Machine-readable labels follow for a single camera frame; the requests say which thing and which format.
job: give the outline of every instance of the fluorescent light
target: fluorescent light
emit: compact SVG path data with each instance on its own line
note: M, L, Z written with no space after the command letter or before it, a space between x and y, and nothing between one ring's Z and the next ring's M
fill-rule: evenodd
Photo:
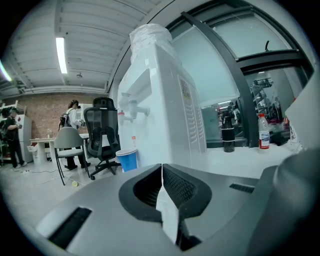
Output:
M221 102L221 103L218 103L219 105L221 105L221 104L224 104L224 103L229 103L229 102L231 102L231 100L228 100L228 101L224 101L224 102Z
M63 37L57 37L56 51L58 53L58 60L60 65L60 70L62 74L67 74L66 57L65 57L65 39Z
M4 75L5 79L7 79L9 82L12 81L10 75L7 73L5 67L2 65L1 60L0 60L0 70L2 72L2 74Z

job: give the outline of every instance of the black mesh office chair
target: black mesh office chair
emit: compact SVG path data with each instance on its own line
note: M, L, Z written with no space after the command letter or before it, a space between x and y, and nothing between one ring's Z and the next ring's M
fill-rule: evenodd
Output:
M101 161L95 167L95 171L90 173L91 180L95 179L95 174L104 169L109 169L113 175L116 175L112 167L121 165L114 161L109 162L110 159L116 157L116 152L121 149L118 135L118 112L111 98L97 99L99 99L99 104L95 104L96 99L94 99L93 107L86 108L83 113L89 133L87 153ZM104 136L107 138L108 146L103 146Z

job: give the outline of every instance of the gray chair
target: gray chair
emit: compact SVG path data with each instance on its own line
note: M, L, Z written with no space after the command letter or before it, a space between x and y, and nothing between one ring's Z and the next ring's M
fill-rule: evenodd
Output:
M90 178L90 174L87 167L87 161L85 157L85 149L84 149L84 139L78 134L78 131L72 127L64 127L59 130L55 140L54 140L54 154L56 159L56 164L58 166L58 171L60 174L60 178L62 180L63 185L65 182L63 180L64 173L61 169L61 165L59 162L59 158L69 158L83 155L85 171L88 173Z

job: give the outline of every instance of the mesh grille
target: mesh grille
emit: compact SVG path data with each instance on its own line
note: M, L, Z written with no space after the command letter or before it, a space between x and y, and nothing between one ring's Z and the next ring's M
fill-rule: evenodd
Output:
M154 171L144 179L138 181L133 187L133 192L140 201L156 208L157 197L161 186L161 170Z
M192 183L166 169L163 169L163 185L177 208L191 199L197 191Z

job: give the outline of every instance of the gray device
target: gray device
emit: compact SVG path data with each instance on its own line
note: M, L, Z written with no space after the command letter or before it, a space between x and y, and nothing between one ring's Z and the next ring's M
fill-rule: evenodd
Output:
M36 230L79 256L266 255L311 211L319 194L313 161L319 153L291 156L266 168L260 179L176 164L142 167L90 183L49 212ZM179 210L175 244L156 210L162 174Z

